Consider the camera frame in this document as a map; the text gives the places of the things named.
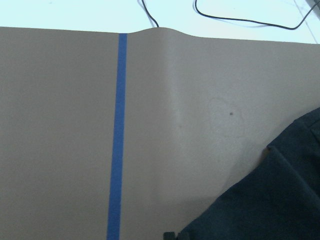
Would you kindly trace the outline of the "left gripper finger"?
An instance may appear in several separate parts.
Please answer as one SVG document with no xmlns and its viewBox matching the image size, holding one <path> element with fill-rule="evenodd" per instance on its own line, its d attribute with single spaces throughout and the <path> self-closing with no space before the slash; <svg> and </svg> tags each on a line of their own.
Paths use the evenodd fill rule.
<svg viewBox="0 0 320 240">
<path fill-rule="evenodd" d="M 176 240 L 175 232 L 164 232 L 163 233 L 163 240 Z"/>
</svg>

